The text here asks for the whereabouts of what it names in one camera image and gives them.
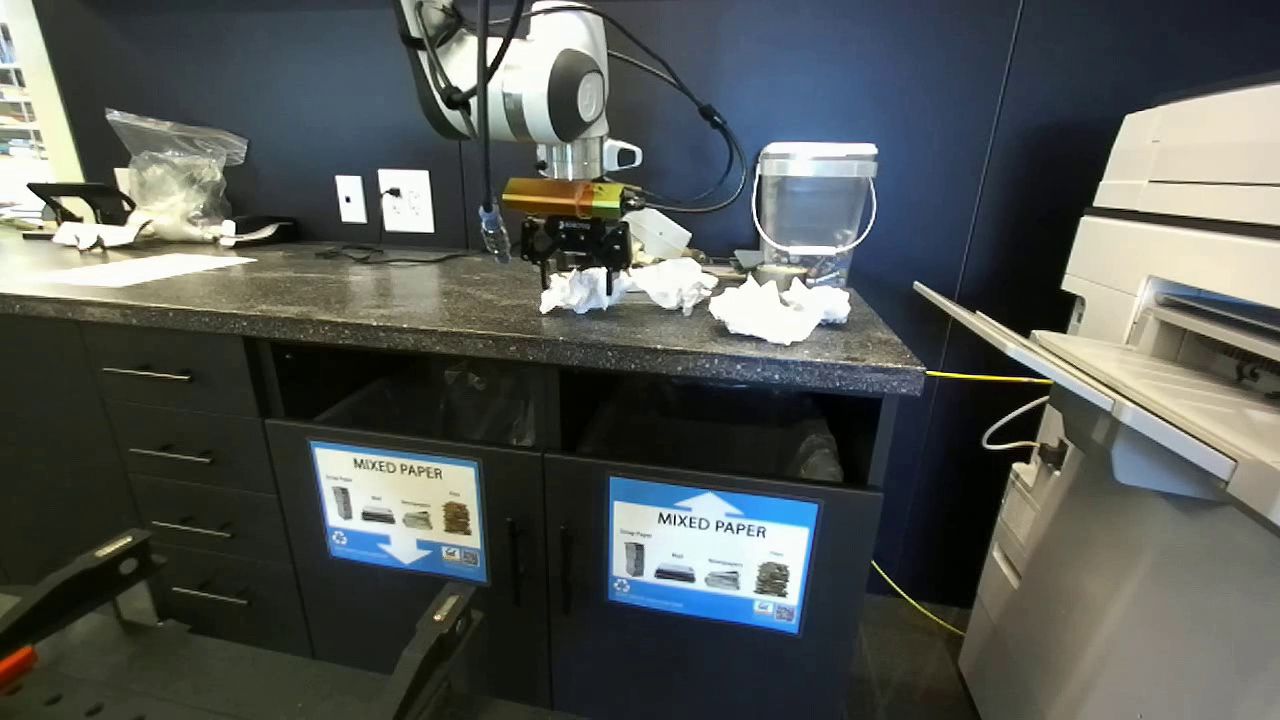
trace power outlet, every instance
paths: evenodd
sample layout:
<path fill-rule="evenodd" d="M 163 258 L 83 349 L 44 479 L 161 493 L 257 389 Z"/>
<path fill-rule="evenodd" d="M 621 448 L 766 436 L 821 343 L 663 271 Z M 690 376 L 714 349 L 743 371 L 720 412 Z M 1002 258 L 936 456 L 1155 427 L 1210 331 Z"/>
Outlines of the power outlet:
<path fill-rule="evenodd" d="M 333 188 L 337 188 L 337 220 L 369 225 L 363 177 L 333 177 Z"/>
<path fill-rule="evenodd" d="M 435 233 L 434 174 L 381 169 L 375 174 L 383 233 Z"/>

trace drawer handle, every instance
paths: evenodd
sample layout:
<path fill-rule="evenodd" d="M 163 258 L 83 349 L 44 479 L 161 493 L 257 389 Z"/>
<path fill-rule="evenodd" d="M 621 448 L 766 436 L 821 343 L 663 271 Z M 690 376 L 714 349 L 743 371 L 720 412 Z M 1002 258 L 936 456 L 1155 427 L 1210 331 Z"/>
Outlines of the drawer handle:
<path fill-rule="evenodd" d="M 560 534 L 560 612 L 572 615 L 572 534 Z"/>
<path fill-rule="evenodd" d="M 168 584 L 171 597 L 204 599 L 204 606 L 229 606 L 229 609 L 247 609 L 247 597 L 224 597 L 224 591 L 204 591 L 193 584 Z"/>
<path fill-rule="evenodd" d="M 213 463 L 204 453 L 168 453 L 168 448 L 127 448 L 127 456 L 168 459 L 168 463 Z"/>
<path fill-rule="evenodd" d="M 519 609 L 523 599 L 523 546 L 519 546 L 519 523 L 509 522 L 509 566 L 511 566 L 511 606 Z"/>
<path fill-rule="evenodd" d="M 198 386 L 193 371 L 157 371 L 157 370 L 127 370 L 127 363 L 103 363 L 103 376 L 127 376 L 127 382 L 152 382 L 152 386 Z"/>
<path fill-rule="evenodd" d="M 232 541 L 232 536 L 237 536 L 237 534 L 229 534 L 229 529 L 182 523 L 182 522 L 152 522 L 152 529 L 186 534 L 186 536 L 208 536 L 208 541 Z"/>

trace blue label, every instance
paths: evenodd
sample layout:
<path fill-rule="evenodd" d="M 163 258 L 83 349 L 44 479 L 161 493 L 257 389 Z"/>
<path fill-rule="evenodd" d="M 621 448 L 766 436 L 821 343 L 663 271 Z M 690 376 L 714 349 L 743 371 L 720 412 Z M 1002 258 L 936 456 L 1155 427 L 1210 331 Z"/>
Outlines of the blue label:
<path fill-rule="evenodd" d="M 815 504 L 608 479 L 608 599 L 800 634 Z"/>
<path fill-rule="evenodd" d="M 482 463 L 312 440 L 330 556 L 487 584 Z"/>

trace black cable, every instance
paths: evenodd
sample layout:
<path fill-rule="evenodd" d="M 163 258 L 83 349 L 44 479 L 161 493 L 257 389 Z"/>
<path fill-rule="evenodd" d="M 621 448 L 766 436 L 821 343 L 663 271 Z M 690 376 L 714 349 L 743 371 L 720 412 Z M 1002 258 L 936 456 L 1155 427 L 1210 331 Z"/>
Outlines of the black cable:
<path fill-rule="evenodd" d="M 647 60 L 662 63 L 662 71 L 653 71 L 645 63 L 632 63 L 632 69 L 641 69 L 641 71 L 663 82 L 667 90 L 675 90 L 701 113 L 701 119 L 725 142 L 725 174 L 720 174 L 714 194 L 720 194 L 734 174 L 735 174 L 735 186 L 720 201 L 697 201 L 697 206 L 653 201 L 653 210 L 673 214 L 673 215 L 714 215 L 714 214 L 725 214 L 729 206 L 735 206 L 743 196 L 743 188 L 750 188 L 750 156 L 743 156 L 735 133 L 729 127 L 729 119 L 720 117 L 720 107 L 701 100 L 684 83 L 684 78 L 656 48 L 647 48 L 632 27 L 623 27 L 617 16 L 608 16 L 608 12 L 594 7 L 594 5 L 536 7 L 528 16 L 553 16 L 553 12 L 594 12 L 594 16 L 602 16 L 613 34 L 621 34 L 629 45 L 636 45 Z"/>
<path fill-rule="evenodd" d="M 444 100 L 444 107 L 463 113 L 467 100 L 482 94 L 482 83 L 487 83 L 487 82 L 506 69 L 506 60 L 509 60 L 509 53 L 511 53 L 511 42 L 515 42 L 515 34 L 519 34 L 523 12 L 528 12 L 528 0 L 515 0 L 515 5 L 511 5 L 511 19 L 509 19 L 509 27 L 506 27 L 506 42 L 501 42 L 497 57 L 483 63 L 483 71 L 478 69 L 478 83 L 474 83 L 474 90 L 456 90 L 454 78 L 450 78 L 450 69 L 441 63 L 441 45 L 444 45 L 444 42 L 411 42 L 411 35 L 407 35 L 411 48 L 428 53 L 434 83 L 435 83 L 435 96 Z"/>
<path fill-rule="evenodd" d="M 478 34 L 478 124 L 482 124 L 482 246 L 509 261 L 506 220 L 491 188 L 491 136 L 487 136 L 487 0 L 482 0 L 482 34 Z"/>

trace crumpled paper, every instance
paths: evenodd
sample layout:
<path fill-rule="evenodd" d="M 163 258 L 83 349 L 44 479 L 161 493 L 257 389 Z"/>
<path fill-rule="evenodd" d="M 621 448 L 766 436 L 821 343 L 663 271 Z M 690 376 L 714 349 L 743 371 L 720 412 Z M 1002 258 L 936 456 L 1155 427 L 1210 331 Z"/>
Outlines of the crumpled paper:
<path fill-rule="evenodd" d="M 734 337 L 757 337 L 766 343 L 800 343 L 821 326 L 849 326 L 849 293 L 846 289 L 809 289 L 791 286 L 780 293 L 774 280 L 743 280 L 739 289 L 729 289 L 714 298 L 714 318 Z"/>
<path fill-rule="evenodd" d="M 701 299 L 709 299 L 718 293 L 718 275 L 705 275 L 705 269 L 697 261 L 663 261 L 663 264 L 647 264 L 647 269 L 632 269 L 613 275 L 613 293 L 608 293 L 608 271 L 606 269 L 584 269 L 584 271 L 556 271 L 539 298 L 539 313 L 606 313 L 613 305 L 621 305 L 623 298 L 647 298 L 656 309 L 667 313 L 694 313 Z"/>
<path fill-rule="evenodd" d="M 629 286 L 645 293 L 656 309 L 684 313 L 718 293 L 718 275 L 709 275 L 697 261 L 663 261 L 647 269 L 632 269 Z"/>

